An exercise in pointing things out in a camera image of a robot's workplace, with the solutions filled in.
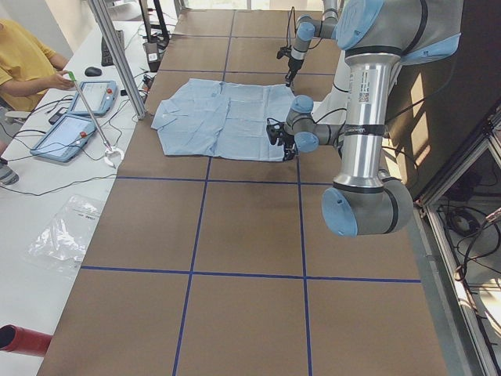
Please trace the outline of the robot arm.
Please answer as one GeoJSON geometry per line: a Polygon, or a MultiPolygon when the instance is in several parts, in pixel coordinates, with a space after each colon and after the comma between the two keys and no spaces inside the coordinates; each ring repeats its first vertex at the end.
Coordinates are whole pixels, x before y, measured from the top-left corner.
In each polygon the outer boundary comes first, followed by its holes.
{"type": "Polygon", "coordinates": [[[292,86],[298,71],[302,68],[308,50],[314,38],[319,40],[336,38],[337,24],[341,18],[344,1],[323,1],[321,20],[310,16],[301,16],[295,27],[295,38],[277,52],[277,58],[288,58],[288,71],[285,76],[287,87],[292,86]]]}
{"type": "Polygon", "coordinates": [[[284,121],[267,124],[269,142],[286,160],[319,146],[335,147],[341,170],[322,198],[324,221],[342,237],[386,234],[409,221],[413,200],[380,166],[387,100],[404,66],[451,56],[458,48],[460,1],[326,1],[323,16],[302,16],[288,58],[287,84],[301,69],[313,38],[341,50],[331,93],[312,116],[313,101],[297,96],[284,121]]]}

